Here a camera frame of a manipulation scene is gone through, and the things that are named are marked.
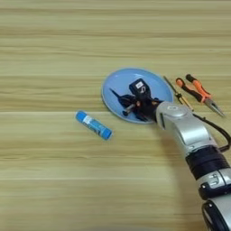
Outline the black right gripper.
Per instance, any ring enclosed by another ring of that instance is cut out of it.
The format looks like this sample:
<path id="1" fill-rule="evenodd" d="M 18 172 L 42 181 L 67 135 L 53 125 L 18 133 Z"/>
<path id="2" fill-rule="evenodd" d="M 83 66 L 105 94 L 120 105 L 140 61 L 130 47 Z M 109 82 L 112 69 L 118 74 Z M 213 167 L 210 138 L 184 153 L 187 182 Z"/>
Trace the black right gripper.
<path id="1" fill-rule="evenodd" d="M 124 116 L 129 116 L 133 113 L 135 118 L 141 122 L 155 121 L 157 107 L 162 103 L 162 100 L 159 98 L 146 98 L 134 104 L 135 97 L 131 95 L 122 95 L 118 101 L 122 106 L 128 106 L 123 111 Z"/>

